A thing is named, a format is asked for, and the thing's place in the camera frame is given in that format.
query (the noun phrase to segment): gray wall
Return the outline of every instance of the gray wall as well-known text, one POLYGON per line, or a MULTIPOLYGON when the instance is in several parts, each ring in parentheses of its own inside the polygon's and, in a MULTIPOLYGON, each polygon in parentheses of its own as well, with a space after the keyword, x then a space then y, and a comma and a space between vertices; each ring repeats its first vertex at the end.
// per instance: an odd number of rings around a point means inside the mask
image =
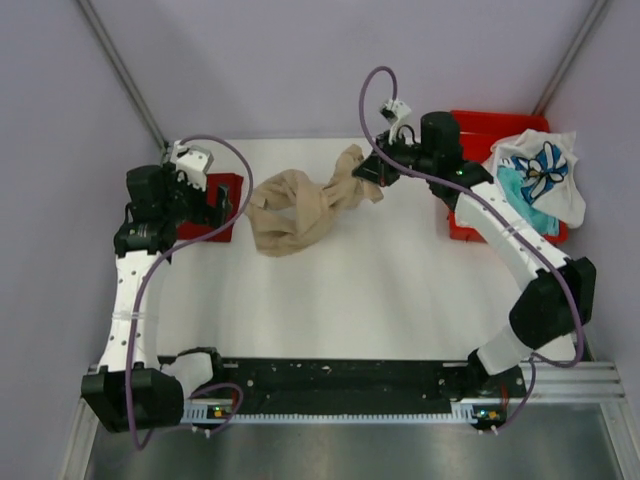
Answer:
POLYGON ((591 340, 615 360, 640 420, 640 3, 616 0, 551 105, 555 130, 576 130, 587 202, 571 252, 598 267, 591 340))
POLYGON ((73 2, 4 2, 0 64, 0 477, 42 480, 104 347, 124 173, 158 157, 73 2))
MULTIPOLYGON (((416 112, 529 112, 591 2, 94 3, 160 126, 175 139, 198 131, 229 138, 360 135, 358 91, 379 64, 397 71, 401 97, 416 112)), ((372 85, 371 109, 388 88, 382 80, 372 85)))

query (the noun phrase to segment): red plastic crate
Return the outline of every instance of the red plastic crate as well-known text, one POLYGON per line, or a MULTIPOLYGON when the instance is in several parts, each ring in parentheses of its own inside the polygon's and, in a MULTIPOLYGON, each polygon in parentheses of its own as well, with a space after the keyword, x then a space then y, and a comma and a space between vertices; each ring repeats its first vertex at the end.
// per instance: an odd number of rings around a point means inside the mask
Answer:
MULTIPOLYGON (((451 113, 460 124, 460 143, 464 148, 464 158, 472 162, 482 163, 487 160, 491 156, 491 145, 501 138, 520 135, 527 128, 540 132, 549 131, 549 122, 541 116, 465 110, 453 110, 451 113)), ((473 228, 457 225, 453 212, 449 213, 449 237, 467 242, 484 242, 473 228)), ((558 245, 569 238, 569 229, 560 222, 558 235, 544 235, 544 238, 549 243, 558 245)))
MULTIPOLYGON (((207 175, 207 203, 209 203, 209 205, 215 205, 218 194, 218 185, 227 185, 229 187, 229 200, 233 206, 227 219, 231 218, 238 212, 238 208, 240 206, 243 180, 244 179, 240 175, 236 175, 235 173, 212 173, 207 175)), ((210 238, 207 242, 230 242, 232 229, 233 225, 227 228, 224 232, 210 238)), ((209 233, 210 231, 212 231, 212 229, 209 227, 203 227, 202 225, 195 225, 187 222, 178 228, 178 239, 190 240, 192 238, 199 237, 200 235, 204 235, 205 233, 209 233)))

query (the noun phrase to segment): teal cloth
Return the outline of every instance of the teal cloth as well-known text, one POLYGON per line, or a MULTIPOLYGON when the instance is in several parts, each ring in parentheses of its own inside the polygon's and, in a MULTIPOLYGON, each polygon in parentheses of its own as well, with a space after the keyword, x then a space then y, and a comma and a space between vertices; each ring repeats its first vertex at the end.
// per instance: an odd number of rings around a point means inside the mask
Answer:
POLYGON ((540 235, 558 235, 560 225, 558 219, 542 213, 529 205, 522 196, 524 177, 520 172, 508 167, 498 167, 496 174, 505 197, 516 212, 524 218, 540 235))

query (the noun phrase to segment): beige cloth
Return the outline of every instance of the beige cloth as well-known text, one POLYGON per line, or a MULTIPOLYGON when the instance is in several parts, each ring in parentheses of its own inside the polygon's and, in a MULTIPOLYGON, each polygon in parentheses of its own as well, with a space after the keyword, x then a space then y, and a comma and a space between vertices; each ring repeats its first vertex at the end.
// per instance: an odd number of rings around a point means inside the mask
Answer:
POLYGON ((362 149, 351 145, 340 154, 325 186, 300 170, 285 170, 255 188, 245 214, 258 251, 281 257, 304 250, 329 233, 342 210, 357 207, 364 198, 382 200, 377 185, 351 175, 363 161, 362 149), (295 219, 274 213, 289 207, 295 207, 295 219))

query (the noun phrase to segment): metal pole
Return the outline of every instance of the metal pole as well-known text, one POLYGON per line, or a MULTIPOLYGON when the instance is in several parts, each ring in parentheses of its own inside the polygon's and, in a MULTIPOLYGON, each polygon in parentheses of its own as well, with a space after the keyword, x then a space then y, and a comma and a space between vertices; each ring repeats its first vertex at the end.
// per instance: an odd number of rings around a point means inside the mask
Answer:
POLYGON ((558 92, 560 85, 567 77, 567 73, 573 66, 578 54, 583 50, 590 35, 600 25, 600 22, 604 19, 608 7, 611 5, 612 0, 594 0, 585 16, 582 25, 578 29, 576 36, 571 41, 569 48, 565 52, 560 64, 553 72, 551 79, 547 83, 545 89, 533 109, 533 115, 544 115, 547 107, 553 100, 553 97, 558 92))
POLYGON ((144 123, 145 127, 153 137, 158 148, 164 153, 169 142, 166 137, 163 135, 158 123, 153 118, 147 103, 145 102, 140 90, 136 86, 131 74, 129 73, 129 69, 125 65, 122 57, 118 53, 107 29, 105 28, 100 16, 96 12, 91 0, 74 0, 74 2, 80 8, 82 15, 84 16, 89 28, 95 35, 102 51, 104 52, 107 60, 111 64, 116 77, 120 81, 120 84, 124 88, 133 108, 138 112, 140 119, 144 123))

